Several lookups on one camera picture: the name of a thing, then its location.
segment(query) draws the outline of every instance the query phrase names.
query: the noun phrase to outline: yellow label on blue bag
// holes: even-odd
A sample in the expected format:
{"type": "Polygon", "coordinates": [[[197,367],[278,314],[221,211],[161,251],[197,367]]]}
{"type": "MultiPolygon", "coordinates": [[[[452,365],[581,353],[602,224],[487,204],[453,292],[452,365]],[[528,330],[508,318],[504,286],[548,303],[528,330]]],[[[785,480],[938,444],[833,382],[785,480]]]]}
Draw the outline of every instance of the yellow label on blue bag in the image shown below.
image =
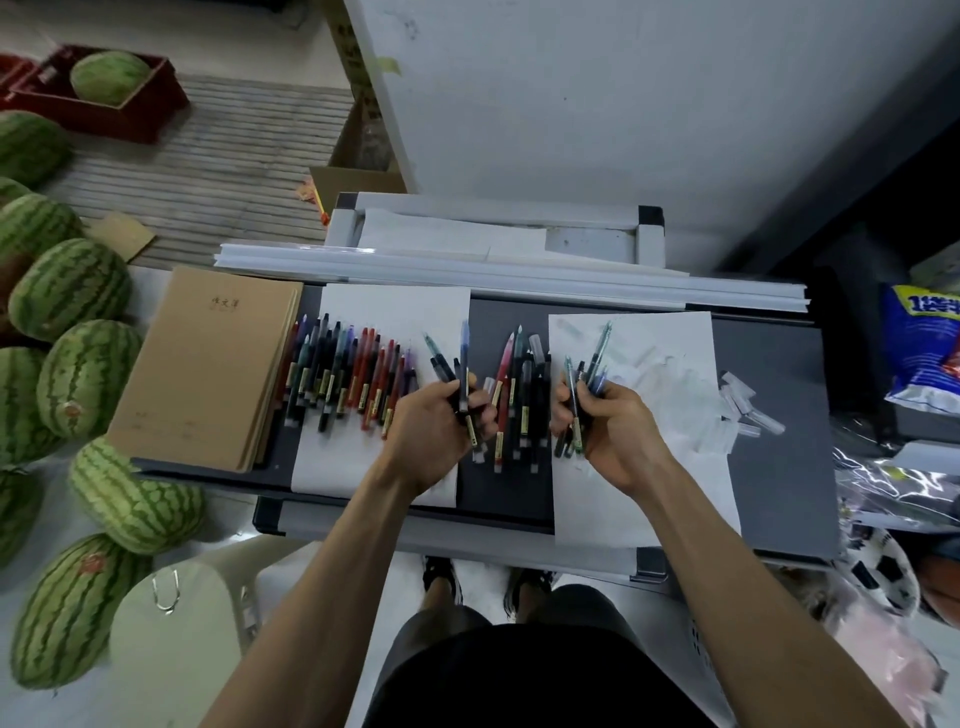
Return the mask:
{"type": "Polygon", "coordinates": [[[960,321],[960,296],[935,293],[915,285],[895,285],[893,291],[911,316],[938,316],[960,321]]]}

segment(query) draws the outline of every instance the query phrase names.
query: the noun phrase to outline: brown notebook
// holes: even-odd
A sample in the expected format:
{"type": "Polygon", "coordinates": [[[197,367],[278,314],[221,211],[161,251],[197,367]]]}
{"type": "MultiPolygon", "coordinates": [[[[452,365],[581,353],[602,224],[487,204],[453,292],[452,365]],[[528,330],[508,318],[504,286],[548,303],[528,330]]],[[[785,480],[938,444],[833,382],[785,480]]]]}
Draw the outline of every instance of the brown notebook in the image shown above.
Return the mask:
{"type": "Polygon", "coordinates": [[[107,439],[129,457],[248,471],[302,287],[174,269],[107,439]]]}

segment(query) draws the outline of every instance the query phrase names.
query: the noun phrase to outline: slatted floor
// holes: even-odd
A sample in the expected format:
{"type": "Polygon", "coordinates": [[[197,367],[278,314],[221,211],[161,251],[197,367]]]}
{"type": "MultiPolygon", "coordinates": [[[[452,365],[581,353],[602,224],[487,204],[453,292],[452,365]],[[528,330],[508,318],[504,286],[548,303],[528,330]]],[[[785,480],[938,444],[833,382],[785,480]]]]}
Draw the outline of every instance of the slatted floor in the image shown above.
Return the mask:
{"type": "Polygon", "coordinates": [[[87,219],[111,210],[157,239],[134,262],[212,265],[230,237],[319,242],[317,208],[297,196],[326,164],[353,99],[333,88],[180,76],[191,110],[156,146],[75,135],[76,156],[45,194],[87,219]]]}

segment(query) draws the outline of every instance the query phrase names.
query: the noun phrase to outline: red plastic crate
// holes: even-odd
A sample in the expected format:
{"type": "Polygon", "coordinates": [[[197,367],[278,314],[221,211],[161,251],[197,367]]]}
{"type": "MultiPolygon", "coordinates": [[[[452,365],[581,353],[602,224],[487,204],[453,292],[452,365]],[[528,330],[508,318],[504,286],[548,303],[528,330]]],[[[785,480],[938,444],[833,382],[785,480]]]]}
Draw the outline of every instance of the red plastic crate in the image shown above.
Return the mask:
{"type": "Polygon", "coordinates": [[[36,68],[36,63],[29,59],[0,53],[0,111],[12,109],[8,98],[11,86],[34,68],[36,68]]]}
{"type": "Polygon", "coordinates": [[[70,85],[70,70],[80,59],[111,50],[64,45],[15,82],[10,109],[33,111],[74,132],[156,144],[160,130],[180,109],[190,106],[169,59],[135,54],[150,66],[143,85],[122,107],[81,101],[70,85]]]}

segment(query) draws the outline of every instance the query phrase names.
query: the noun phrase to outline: foot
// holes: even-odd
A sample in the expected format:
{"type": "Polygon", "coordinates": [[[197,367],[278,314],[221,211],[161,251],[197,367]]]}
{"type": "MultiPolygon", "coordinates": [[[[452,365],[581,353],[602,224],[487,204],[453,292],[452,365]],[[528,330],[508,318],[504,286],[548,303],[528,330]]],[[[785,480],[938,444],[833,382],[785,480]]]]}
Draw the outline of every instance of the foot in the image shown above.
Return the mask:
{"type": "Polygon", "coordinates": [[[520,611],[520,587],[527,584],[545,595],[550,594],[553,584],[557,581],[555,571],[537,571],[536,569],[510,569],[510,579],[507,581],[507,593],[503,595],[503,611],[510,619],[516,619],[520,611]]]}
{"type": "Polygon", "coordinates": [[[463,601],[457,574],[453,570],[453,562],[440,556],[423,556],[423,590],[428,592],[435,579],[446,579],[450,585],[450,595],[454,604],[463,601]]]}

